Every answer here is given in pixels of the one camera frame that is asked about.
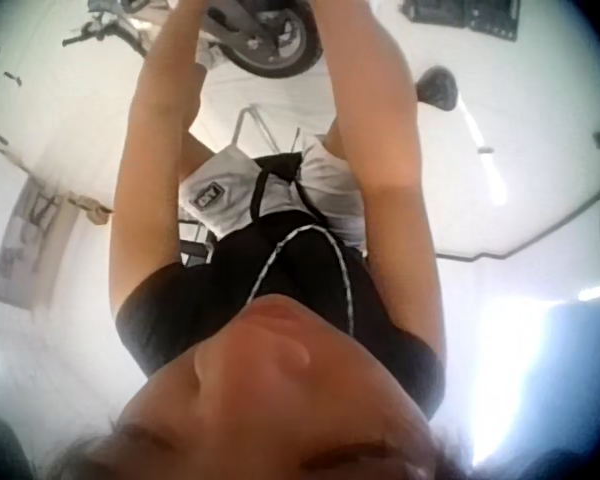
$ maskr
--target black top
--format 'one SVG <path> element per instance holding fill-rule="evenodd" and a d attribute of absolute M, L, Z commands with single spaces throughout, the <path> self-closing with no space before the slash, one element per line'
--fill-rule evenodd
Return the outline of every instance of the black top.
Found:
<path fill-rule="evenodd" d="M 116 322 L 122 342 L 142 370 L 153 374 L 224 327 L 245 306 L 278 242 L 314 222 L 300 211 L 267 215 L 225 237 L 210 264 L 186 268 L 174 263 L 145 280 Z M 393 325 L 358 252 L 343 245 L 341 250 L 351 281 L 355 339 L 431 418 L 444 393 L 440 361 L 422 340 Z M 322 233 L 301 233 L 283 248 L 257 296 L 273 293 L 295 299 L 347 331 L 342 272 Z"/>

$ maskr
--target black sleeve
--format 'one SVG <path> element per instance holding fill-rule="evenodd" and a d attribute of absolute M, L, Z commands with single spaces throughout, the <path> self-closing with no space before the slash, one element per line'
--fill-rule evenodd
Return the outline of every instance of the black sleeve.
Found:
<path fill-rule="evenodd" d="M 395 348 L 386 351 L 386 365 L 422 413 L 431 420 L 445 391 L 445 372 L 438 355 L 424 341 L 397 327 L 391 335 Z"/>
<path fill-rule="evenodd" d="M 147 376 L 213 334 L 209 277 L 209 265 L 174 263 L 149 276 L 120 309 L 118 334 Z"/>

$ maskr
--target metal stand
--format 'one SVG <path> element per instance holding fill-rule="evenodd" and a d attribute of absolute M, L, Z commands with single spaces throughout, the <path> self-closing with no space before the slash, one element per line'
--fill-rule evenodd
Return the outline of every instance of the metal stand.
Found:
<path fill-rule="evenodd" d="M 244 119 L 247 115 L 251 116 L 254 123 L 256 124 L 256 127 L 258 128 L 258 131 L 260 132 L 260 135 L 262 135 L 262 138 L 264 138 L 264 141 L 267 142 L 267 145 L 269 146 L 269 148 L 271 148 L 273 153 L 282 153 L 282 150 L 278 146 L 278 143 L 276 142 L 275 138 L 273 138 L 271 131 L 267 127 L 266 123 L 264 123 L 264 120 L 262 119 L 260 111 L 258 110 L 258 107 L 256 105 L 249 105 L 248 107 L 245 107 L 242 110 L 240 110 L 240 114 L 238 115 L 238 122 L 236 123 L 236 129 L 233 132 L 233 139 L 231 140 L 231 145 L 234 147 L 238 146 L 238 140 L 240 139 L 240 134 L 242 133 L 242 127 L 244 126 Z"/>

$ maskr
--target black strap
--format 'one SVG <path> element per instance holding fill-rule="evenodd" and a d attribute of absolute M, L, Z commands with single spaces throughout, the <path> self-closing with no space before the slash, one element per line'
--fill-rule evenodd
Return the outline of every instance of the black strap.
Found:
<path fill-rule="evenodd" d="M 304 187 L 298 181 L 298 173 L 302 165 L 301 153 L 282 153 L 280 155 L 272 155 L 269 157 L 261 157 L 255 160 L 260 166 L 262 172 L 258 175 L 256 186 L 251 198 L 251 221 L 256 222 L 260 218 L 260 208 L 262 206 L 262 198 L 264 197 L 265 187 L 269 175 L 274 174 L 285 182 L 295 184 L 298 189 L 298 195 L 307 210 L 316 218 L 318 223 L 327 228 L 327 217 L 313 204 Z"/>

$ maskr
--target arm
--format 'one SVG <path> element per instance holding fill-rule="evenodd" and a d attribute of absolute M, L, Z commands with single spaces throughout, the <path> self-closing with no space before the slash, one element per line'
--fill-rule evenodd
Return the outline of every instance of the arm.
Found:
<path fill-rule="evenodd" d="M 206 0 L 181 0 L 147 55 L 131 105 L 114 200 L 109 292 L 115 313 L 149 275 L 179 262 L 183 138 L 205 77 L 195 63 Z"/>
<path fill-rule="evenodd" d="M 440 284 L 421 185 L 417 94 L 367 0 L 312 0 L 338 128 L 362 192 L 371 274 L 393 322 L 446 356 Z"/>

